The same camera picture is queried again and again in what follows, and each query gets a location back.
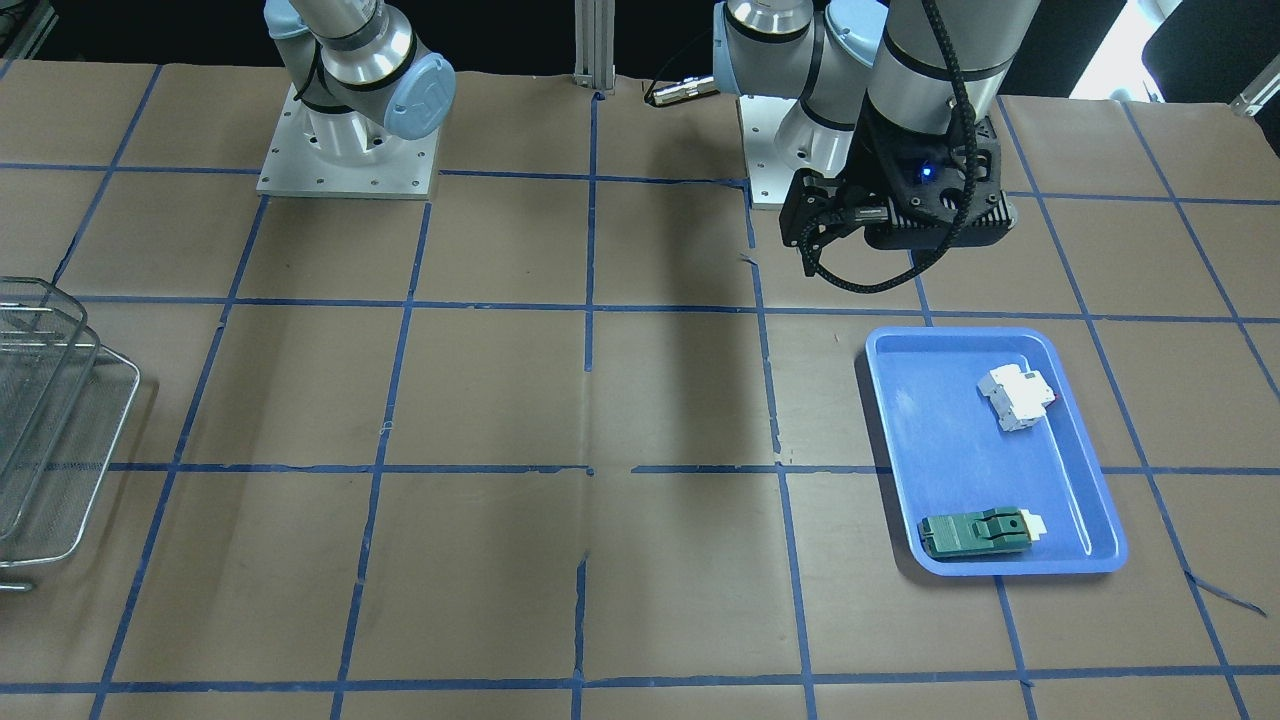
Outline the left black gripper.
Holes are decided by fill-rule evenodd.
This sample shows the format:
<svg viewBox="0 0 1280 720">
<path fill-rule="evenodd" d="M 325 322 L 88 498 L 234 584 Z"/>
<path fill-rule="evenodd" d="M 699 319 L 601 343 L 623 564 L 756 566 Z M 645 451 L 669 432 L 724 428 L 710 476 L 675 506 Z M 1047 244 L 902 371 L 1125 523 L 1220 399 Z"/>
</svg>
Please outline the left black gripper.
<svg viewBox="0 0 1280 720">
<path fill-rule="evenodd" d="M 954 108 L 941 135 L 905 129 L 865 102 L 844 169 L 796 170 L 780 214 L 782 242 L 806 277 L 826 279 L 826 245 L 855 229 L 877 250 L 925 251 L 945 240 L 977 145 L 977 122 Z M 817 222 L 818 225 L 806 225 Z"/>
</svg>

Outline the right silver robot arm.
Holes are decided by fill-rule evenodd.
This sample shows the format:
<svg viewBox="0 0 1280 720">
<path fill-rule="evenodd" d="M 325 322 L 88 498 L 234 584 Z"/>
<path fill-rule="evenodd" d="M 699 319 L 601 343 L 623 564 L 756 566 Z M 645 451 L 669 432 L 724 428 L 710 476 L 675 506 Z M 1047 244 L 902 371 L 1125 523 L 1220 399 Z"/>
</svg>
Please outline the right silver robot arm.
<svg viewBox="0 0 1280 720">
<path fill-rule="evenodd" d="M 453 65 L 385 1 L 266 1 L 262 18 L 291 74 L 305 141 L 339 165 L 375 163 L 438 132 Z"/>
</svg>

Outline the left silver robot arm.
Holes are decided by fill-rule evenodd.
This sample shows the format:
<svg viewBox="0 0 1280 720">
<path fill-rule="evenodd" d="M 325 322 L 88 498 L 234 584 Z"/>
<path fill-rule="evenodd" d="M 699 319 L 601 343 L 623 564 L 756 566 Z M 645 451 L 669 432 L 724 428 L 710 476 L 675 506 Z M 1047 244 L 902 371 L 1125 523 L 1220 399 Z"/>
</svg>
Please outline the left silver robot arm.
<svg viewBox="0 0 1280 720">
<path fill-rule="evenodd" d="M 852 293 L 915 279 L 1016 224 L 989 106 L 1036 1 L 721 1 L 751 199 L 803 272 Z"/>
</svg>

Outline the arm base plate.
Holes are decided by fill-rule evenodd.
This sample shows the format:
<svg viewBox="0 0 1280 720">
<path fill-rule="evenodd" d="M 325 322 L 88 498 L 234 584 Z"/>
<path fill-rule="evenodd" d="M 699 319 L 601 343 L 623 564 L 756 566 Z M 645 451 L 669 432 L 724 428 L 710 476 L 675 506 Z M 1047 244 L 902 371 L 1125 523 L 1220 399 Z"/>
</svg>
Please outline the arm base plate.
<svg viewBox="0 0 1280 720">
<path fill-rule="evenodd" d="M 442 131 L 425 138 L 389 135 L 351 111 L 326 114 L 293 99 L 289 86 L 259 172 L 256 191 L 288 199 L 428 201 Z"/>
<path fill-rule="evenodd" d="M 796 170 L 833 177 L 845 167 L 854 132 L 819 124 L 795 99 L 741 96 L 739 117 L 754 208 L 781 209 Z"/>
</svg>

